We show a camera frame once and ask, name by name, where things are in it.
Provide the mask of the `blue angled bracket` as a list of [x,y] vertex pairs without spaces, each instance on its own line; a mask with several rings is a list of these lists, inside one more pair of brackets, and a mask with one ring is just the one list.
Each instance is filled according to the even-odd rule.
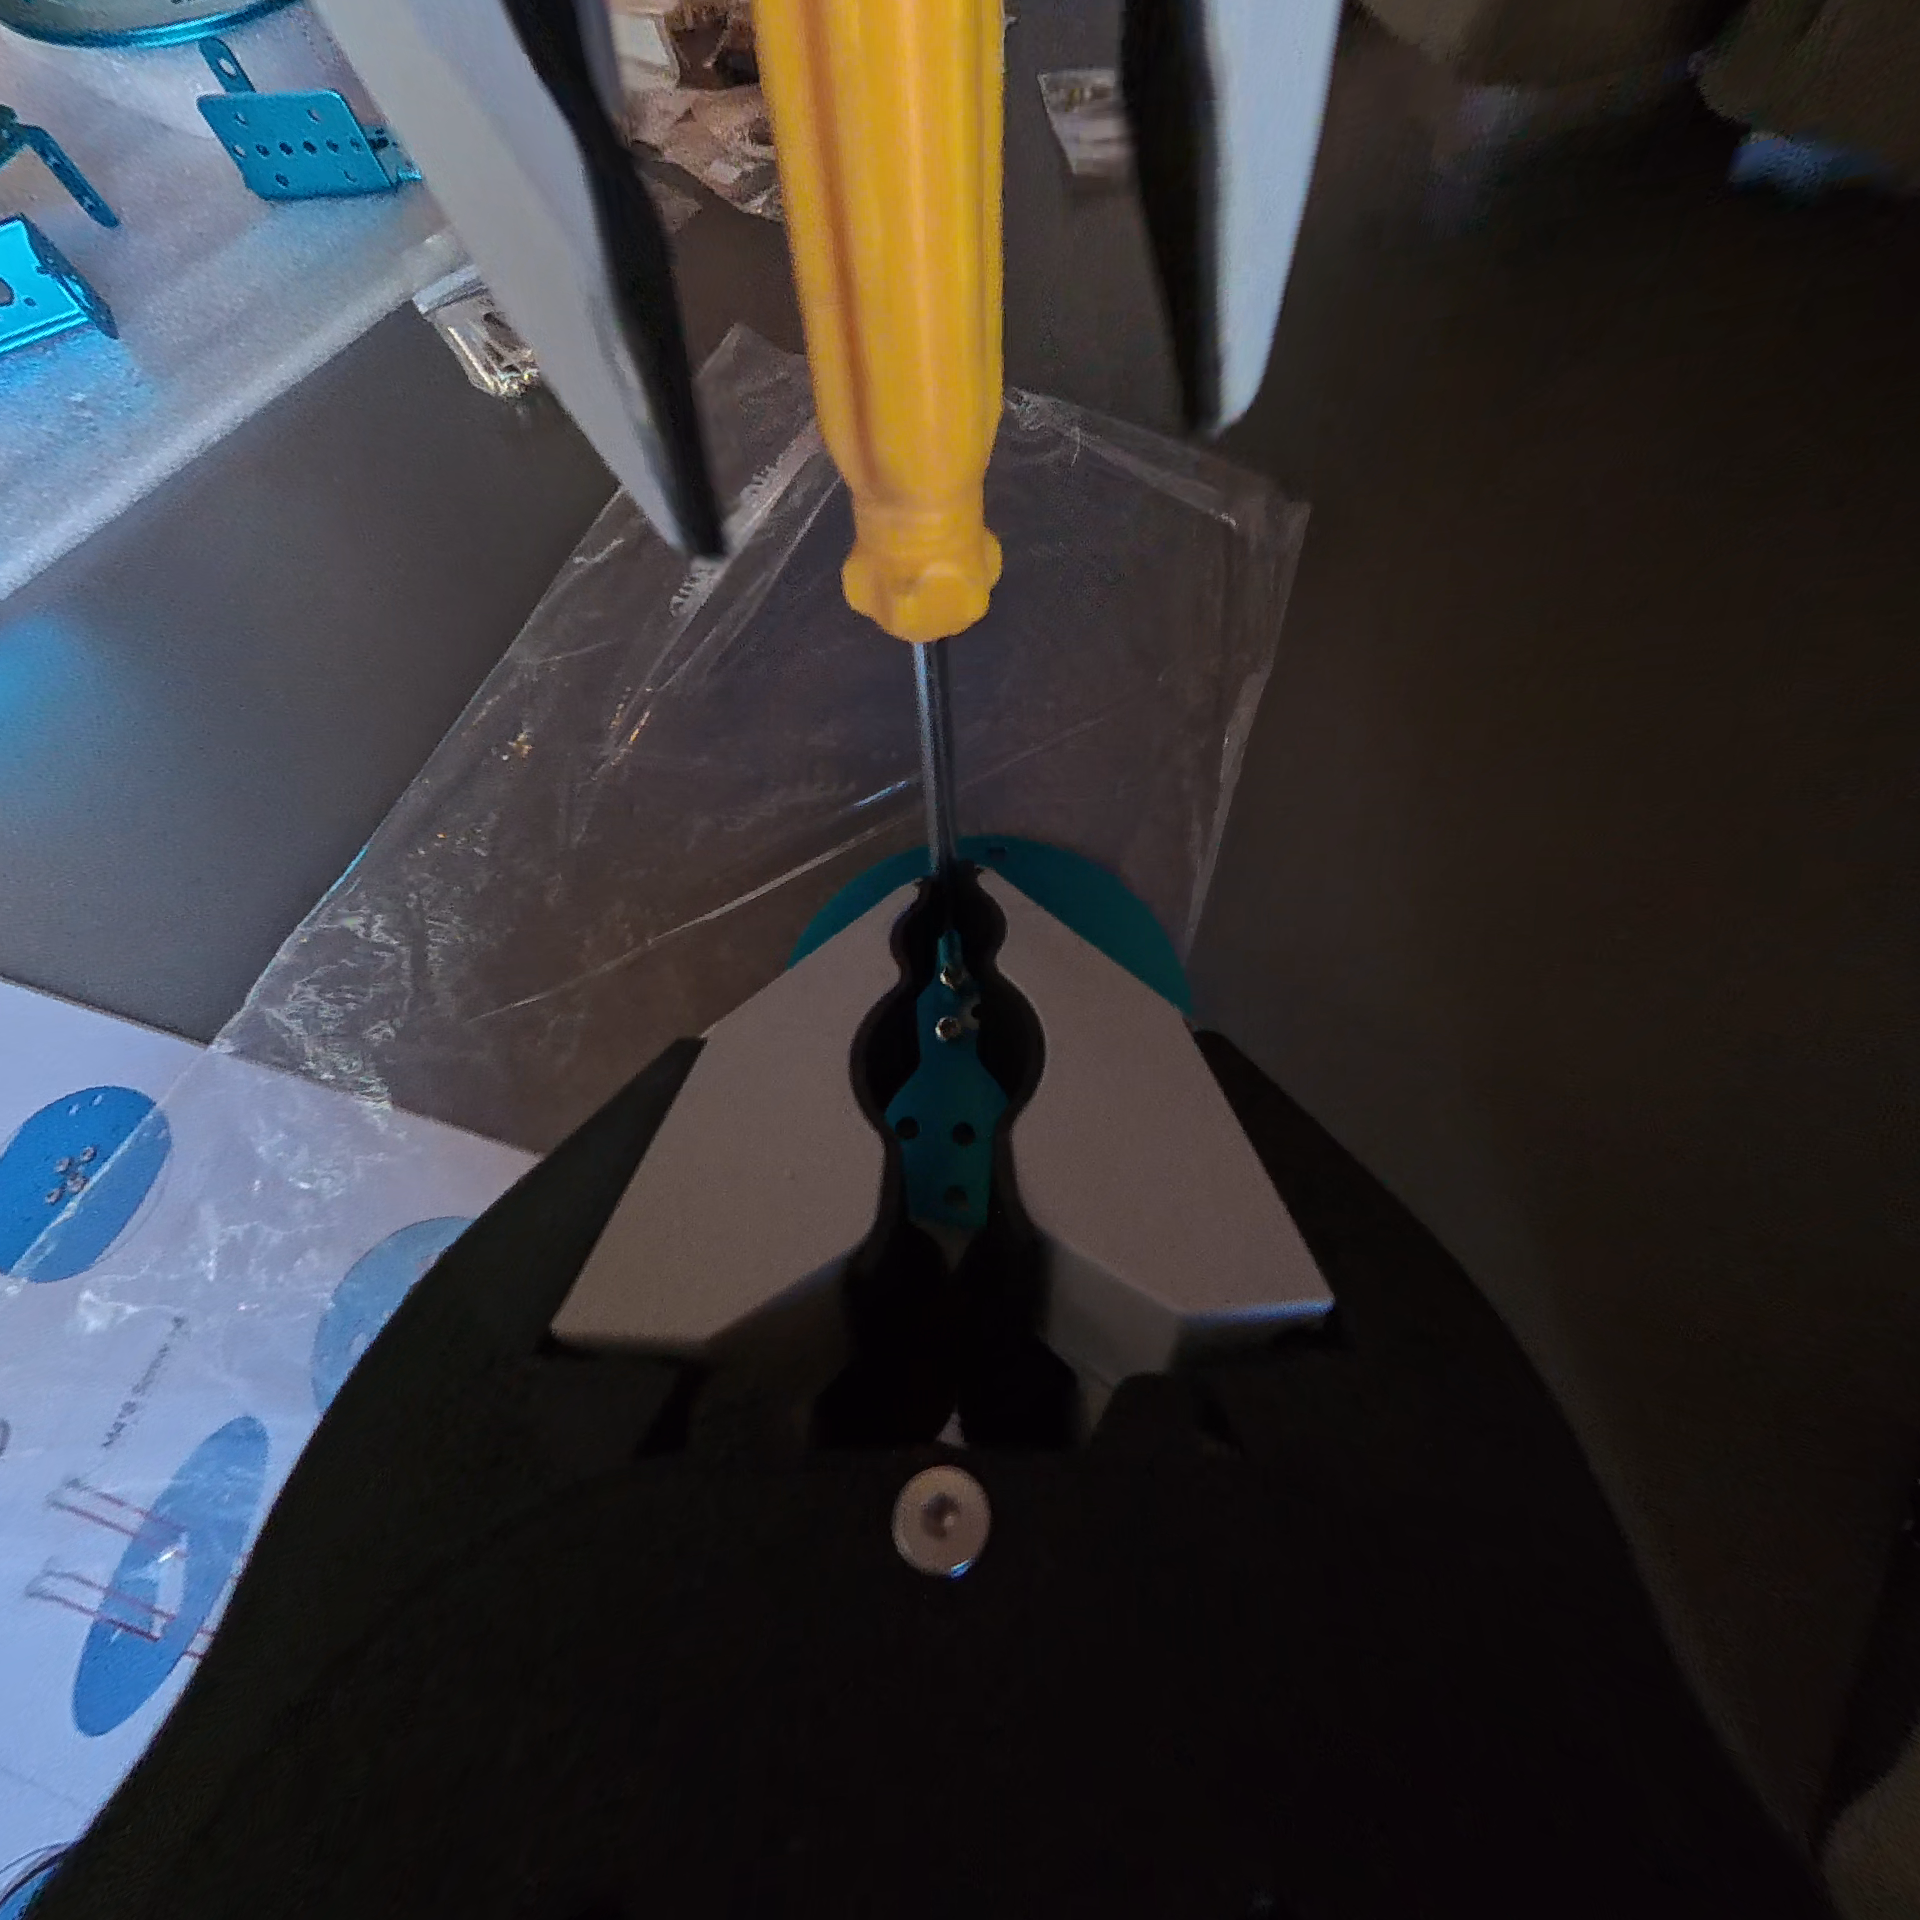
[[29,122],[15,107],[0,107],[2,122],[2,168],[32,155],[59,186],[62,192],[94,218],[99,228],[120,228],[120,215],[103,192],[82,175],[82,168],[64,155],[59,137],[36,122]]

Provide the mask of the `yellow-handled screwdriver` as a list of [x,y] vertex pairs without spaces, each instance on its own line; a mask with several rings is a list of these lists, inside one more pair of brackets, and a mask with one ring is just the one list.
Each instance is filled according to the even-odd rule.
[[842,592],[909,644],[943,1043],[980,989],[963,931],[945,644],[1001,579],[1001,3],[752,3],[817,428],[850,495]]

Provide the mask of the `white foam sheet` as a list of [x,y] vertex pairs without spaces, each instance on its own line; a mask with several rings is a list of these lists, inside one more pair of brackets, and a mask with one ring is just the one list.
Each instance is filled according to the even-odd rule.
[[[219,36],[256,90],[339,90],[381,122],[309,3]],[[459,265],[421,186],[256,196],[198,112],[219,92],[198,43],[81,50],[2,31],[2,105],[54,133],[120,215],[99,228],[32,155],[2,168],[2,215],[32,218],[120,326],[114,340],[77,328],[2,358],[2,592]]]

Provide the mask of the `pile of small screw bags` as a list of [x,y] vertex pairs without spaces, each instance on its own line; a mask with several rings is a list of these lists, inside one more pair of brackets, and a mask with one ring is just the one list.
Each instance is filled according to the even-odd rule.
[[[687,189],[780,226],[771,112],[759,90],[750,3],[582,3],[587,105],[643,162],[670,238],[696,215]],[[435,55],[402,85],[405,133],[424,133],[424,179],[467,248],[417,309],[476,391],[519,400],[542,380],[539,343],[561,347],[590,394],[611,377],[611,253],[593,234],[587,161],[530,55],[503,31],[480,52]],[[653,162],[687,189],[654,181]]]

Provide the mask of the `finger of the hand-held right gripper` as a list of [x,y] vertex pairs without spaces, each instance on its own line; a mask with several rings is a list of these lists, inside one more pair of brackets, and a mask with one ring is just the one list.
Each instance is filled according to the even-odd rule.
[[316,3],[587,443],[663,541],[726,553],[673,242],[607,3]]
[[1182,420],[1261,395],[1323,133],[1339,3],[1124,3],[1120,84]]

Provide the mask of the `blue round metal disc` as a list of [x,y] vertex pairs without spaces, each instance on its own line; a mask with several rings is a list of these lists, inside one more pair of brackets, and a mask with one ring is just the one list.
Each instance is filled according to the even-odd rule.
[[[1116,874],[1028,835],[965,835],[959,854],[1001,875],[1181,1013],[1193,1010],[1174,939]],[[1010,1097],[980,1061],[976,998],[969,980],[950,986],[943,977],[920,991],[909,1075],[882,1109],[899,1143],[906,1215],[931,1231],[982,1228],[994,1199],[994,1143]]]

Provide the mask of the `white assembly instruction sheet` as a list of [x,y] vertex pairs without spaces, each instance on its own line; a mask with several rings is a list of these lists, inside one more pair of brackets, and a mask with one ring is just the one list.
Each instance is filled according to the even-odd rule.
[[142,1756],[402,1298],[533,1156],[2,986],[2,1915]]

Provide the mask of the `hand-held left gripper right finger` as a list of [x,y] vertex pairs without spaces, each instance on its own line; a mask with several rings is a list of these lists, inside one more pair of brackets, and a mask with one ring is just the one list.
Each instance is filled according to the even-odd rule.
[[959,1261],[959,1435],[1075,1443],[1120,1386],[1332,1323],[1334,1287],[1162,991],[980,875],[1018,1067]]

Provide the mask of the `wide blue perforated bracket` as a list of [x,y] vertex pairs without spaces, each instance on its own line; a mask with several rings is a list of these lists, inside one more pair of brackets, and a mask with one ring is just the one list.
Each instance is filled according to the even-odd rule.
[[367,122],[344,92],[261,92],[220,36],[203,36],[198,50],[219,84],[198,112],[256,196],[385,196],[421,181],[398,134]]

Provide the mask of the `single clear hardware bag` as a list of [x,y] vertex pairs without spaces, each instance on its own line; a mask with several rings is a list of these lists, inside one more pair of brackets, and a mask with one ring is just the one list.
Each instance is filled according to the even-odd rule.
[[1088,189],[1135,181],[1135,133],[1116,69],[1042,71],[1039,98],[1069,181]]

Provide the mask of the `clear plastic bag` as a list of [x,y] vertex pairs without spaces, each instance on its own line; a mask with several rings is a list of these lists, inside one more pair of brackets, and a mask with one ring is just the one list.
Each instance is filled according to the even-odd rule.
[[[906,644],[842,598],[850,498],[798,355],[698,371],[730,553],[617,491],[219,1049],[547,1152],[734,1010],[877,863],[924,863]],[[1004,572],[954,650],[965,835],[1113,874],[1188,960],[1308,535],[1209,449],[1010,391]]]

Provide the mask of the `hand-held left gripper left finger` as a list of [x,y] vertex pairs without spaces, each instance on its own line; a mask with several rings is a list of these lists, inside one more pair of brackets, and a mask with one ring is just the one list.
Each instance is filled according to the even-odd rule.
[[955,1240],[909,1215],[873,1067],[915,1010],[922,894],[885,894],[703,1035],[553,1316],[570,1353],[673,1366],[653,1443],[955,1439]]

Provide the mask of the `small blue U bracket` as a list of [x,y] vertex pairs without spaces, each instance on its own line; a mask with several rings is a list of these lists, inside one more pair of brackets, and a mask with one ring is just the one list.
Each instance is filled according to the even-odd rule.
[[2,218],[2,358],[77,328],[120,339],[109,301],[26,215]]

